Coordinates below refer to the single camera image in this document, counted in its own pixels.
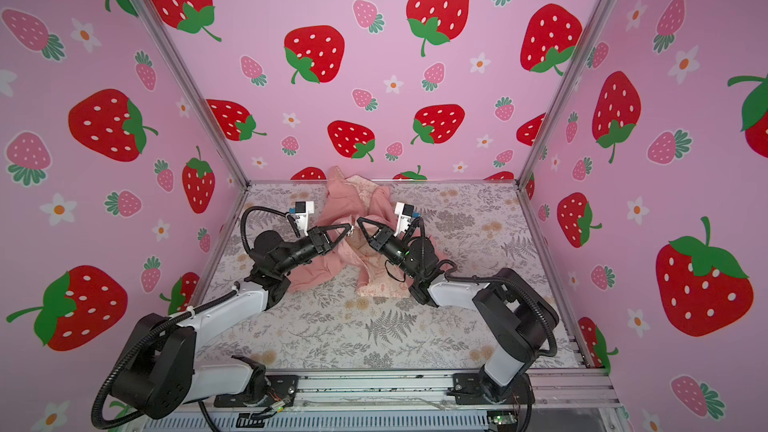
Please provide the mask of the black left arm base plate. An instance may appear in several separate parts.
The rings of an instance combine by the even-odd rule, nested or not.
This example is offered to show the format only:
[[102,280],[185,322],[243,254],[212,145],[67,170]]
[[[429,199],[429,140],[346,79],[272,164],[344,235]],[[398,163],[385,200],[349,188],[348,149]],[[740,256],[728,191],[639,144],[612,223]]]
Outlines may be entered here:
[[298,375],[261,374],[244,392],[220,396],[218,401],[228,407],[257,407],[265,409],[277,404],[290,407],[298,391]]

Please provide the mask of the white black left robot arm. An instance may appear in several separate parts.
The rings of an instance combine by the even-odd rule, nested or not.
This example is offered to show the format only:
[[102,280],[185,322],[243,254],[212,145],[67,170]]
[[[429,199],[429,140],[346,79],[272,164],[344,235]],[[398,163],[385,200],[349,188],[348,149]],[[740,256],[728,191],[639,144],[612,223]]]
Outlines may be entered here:
[[170,316],[144,316],[97,393],[93,425],[106,430],[142,415],[161,419],[183,404],[222,395],[261,402],[269,388],[263,364],[244,355],[199,362],[197,354],[224,332],[277,305],[290,286],[291,271],[333,251],[352,229],[348,223],[315,226],[292,242],[264,231],[244,242],[253,268],[227,294]]

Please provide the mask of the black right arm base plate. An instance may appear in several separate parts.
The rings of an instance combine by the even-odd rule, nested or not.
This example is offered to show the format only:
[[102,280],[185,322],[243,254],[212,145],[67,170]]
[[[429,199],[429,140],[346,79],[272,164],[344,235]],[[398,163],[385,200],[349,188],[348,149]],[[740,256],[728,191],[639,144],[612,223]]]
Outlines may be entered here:
[[536,401],[530,377],[519,374],[507,385],[499,385],[484,370],[455,373],[447,394],[459,405],[533,405]]

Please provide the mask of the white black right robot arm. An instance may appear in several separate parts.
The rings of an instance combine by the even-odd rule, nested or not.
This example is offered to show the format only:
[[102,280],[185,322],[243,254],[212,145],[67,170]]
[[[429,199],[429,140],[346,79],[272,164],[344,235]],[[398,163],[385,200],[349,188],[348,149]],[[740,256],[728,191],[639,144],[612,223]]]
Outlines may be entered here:
[[366,218],[357,224],[370,248],[412,280],[409,292],[418,303],[474,311],[483,319],[496,342],[478,373],[486,401],[506,401],[537,359],[557,355],[558,313],[513,269],[491,276],[458,274],[454,261],[438,257],[420,217],[403,232]]

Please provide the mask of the pink Snoopy hooded jacket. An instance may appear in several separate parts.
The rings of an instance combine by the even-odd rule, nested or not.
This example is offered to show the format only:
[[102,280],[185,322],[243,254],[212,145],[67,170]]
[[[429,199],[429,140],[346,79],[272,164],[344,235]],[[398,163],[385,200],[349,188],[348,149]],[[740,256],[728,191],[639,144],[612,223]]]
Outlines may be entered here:
[[[337,166],[327,171],[327,196],[318,226],[354,225],[360,217],[396,225],[395,203],[386,185],[378,185],[359,175],[345,176]],[[385,258],[365,241],[362,232],[354,227],[333,251],[319,256],[308,265],[299,266],[289,275],[291,292],[306,291],[338,276],[351,266],[359,271],[357,294],[362,297],[405,298],[413,281],[398,282],[385,270]]]

